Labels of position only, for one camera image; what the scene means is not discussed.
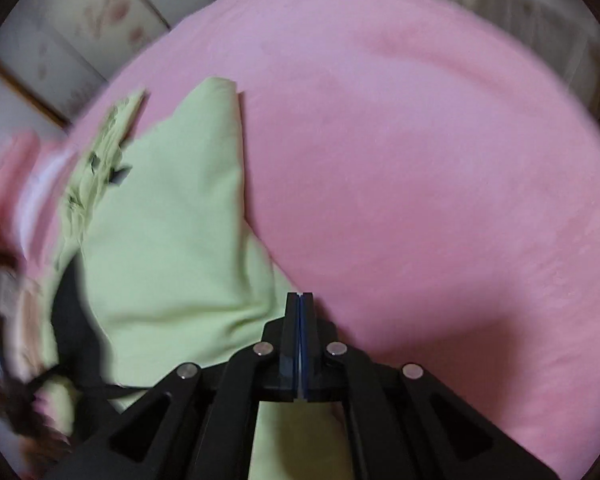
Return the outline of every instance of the floral wallpaper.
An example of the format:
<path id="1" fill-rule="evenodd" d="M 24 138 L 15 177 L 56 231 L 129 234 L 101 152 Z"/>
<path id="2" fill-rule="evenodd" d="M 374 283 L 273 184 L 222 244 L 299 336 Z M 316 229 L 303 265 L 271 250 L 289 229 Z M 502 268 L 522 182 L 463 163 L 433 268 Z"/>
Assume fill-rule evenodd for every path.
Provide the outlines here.
<path id="1" fill-rule="evenodd" d="M 0 65 L 73 120 L 147 44 L 214 0 L 21 0 L 0 29 Z"/>

